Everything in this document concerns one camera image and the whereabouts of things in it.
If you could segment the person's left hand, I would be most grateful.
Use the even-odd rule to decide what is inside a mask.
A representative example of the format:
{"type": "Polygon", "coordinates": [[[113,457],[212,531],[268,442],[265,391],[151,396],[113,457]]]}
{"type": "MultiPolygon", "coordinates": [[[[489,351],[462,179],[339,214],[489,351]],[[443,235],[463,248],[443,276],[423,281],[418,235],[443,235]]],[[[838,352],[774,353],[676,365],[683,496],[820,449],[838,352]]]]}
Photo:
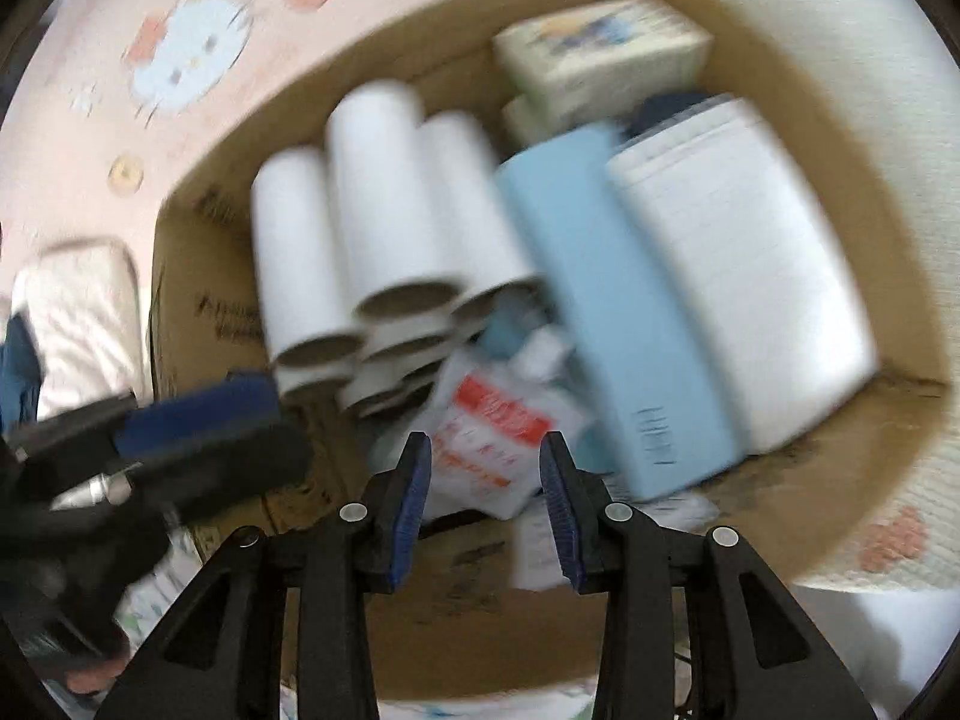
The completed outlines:
{"type": "Polygon", "coordinates": [[[71,694],[91,695],[109,689],[114,681],[121,676],[132,658],[130,644],[125,644],[119,653],[110,660],[98,661],[94,665],[81,670],[69,671],[65,674],[65,688],[71,694]]]}

